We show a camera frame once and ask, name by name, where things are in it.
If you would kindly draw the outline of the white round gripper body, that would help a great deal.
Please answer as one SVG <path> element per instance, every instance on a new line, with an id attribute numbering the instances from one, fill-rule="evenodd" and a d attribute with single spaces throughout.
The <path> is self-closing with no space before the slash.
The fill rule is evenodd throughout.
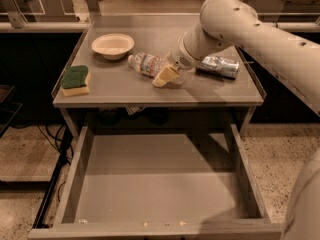
<path id="1" fill-rule="evenodd" d="M 165 55 L 165 58 L 176 67 L 182 70 L 190 70 L 195 64 L 196 60 L 188 53 L 184 45 L 184 37 L 182 35 L 172 49 Z"/>

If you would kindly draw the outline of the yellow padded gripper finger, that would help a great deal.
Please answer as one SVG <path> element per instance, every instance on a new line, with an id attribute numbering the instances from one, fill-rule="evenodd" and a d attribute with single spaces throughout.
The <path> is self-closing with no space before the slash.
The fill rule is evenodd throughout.
<path id="1" fill-rule="evenodd" d="M 155 87 L 163 87 L 179 77 L 179 72 L 172 65 L 167 65 L 154 78 L 152 84 Z"/>

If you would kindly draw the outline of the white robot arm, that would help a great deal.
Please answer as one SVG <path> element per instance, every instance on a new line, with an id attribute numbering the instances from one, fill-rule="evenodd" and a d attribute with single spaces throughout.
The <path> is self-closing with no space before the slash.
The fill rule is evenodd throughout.
<path id="1" fill-rule="evenodd" d="M 166 85 L 182 70 L 230 45 L 242 48 L 313 112 L 320 113 L 320 45 L 261 22 L 256 11 L 239 0 L 206 0 L 196 25 L 172 47 L 167 54 L 169 64 L 153 84 Z M 320 240 L 320 152 L 305 162 L 297 177 L 281 240 Z"/>

